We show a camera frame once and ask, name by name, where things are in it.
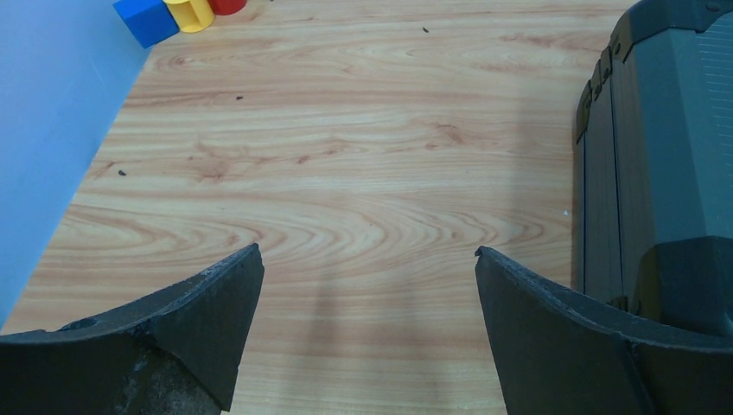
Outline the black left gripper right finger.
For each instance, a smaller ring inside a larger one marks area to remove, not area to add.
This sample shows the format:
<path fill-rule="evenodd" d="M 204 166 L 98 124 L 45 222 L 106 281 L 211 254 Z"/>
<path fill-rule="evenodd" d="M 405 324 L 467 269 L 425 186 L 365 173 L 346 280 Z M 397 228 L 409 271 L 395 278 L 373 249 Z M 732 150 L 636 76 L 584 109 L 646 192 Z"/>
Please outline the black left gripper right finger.
<path fill-rule="evenodd" d="M 475 277 L 511 414 L 729 414 L 732 342 L 601 303 L 491 247 Z"/>

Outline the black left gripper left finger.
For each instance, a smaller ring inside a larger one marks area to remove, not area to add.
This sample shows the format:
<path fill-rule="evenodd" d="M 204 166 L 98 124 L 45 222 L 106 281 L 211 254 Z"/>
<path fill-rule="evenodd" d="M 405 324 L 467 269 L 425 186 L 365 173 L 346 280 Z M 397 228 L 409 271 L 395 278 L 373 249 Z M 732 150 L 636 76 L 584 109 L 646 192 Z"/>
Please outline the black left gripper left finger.
<path fill-rule="evenodd" d="M 4 414 L 219 414 L 265 269 L 257 245 L 56 331 L 1 338 Z"/>

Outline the black poker set case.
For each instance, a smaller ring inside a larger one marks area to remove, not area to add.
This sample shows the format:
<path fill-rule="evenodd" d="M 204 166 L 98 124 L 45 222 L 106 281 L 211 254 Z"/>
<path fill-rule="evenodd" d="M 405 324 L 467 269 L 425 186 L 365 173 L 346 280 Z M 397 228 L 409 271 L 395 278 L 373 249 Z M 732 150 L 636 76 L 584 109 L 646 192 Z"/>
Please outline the black poker set case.
<path fill-rule="evenodd" d="M 640 1 L 577 104 L 571 285 L 732 335 L 732 4 Z"/>

